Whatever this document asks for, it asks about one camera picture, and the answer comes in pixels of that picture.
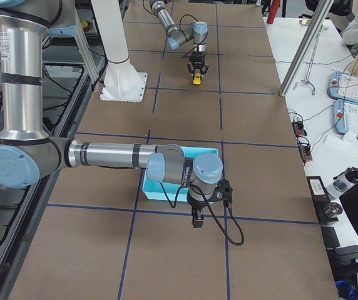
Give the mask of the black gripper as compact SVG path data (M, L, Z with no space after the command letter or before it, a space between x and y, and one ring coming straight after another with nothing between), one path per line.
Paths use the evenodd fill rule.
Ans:
M193 51L189 57L187 68L192 77L194 76L195 69L201 69L201 77L204 77L209 69L209 65L205 64L205 53Z
M193 228L201 228L204 222L204 216L202 209L207 206L207 197L203 193L188 192L187 202L191 206L192 210L192 226Z

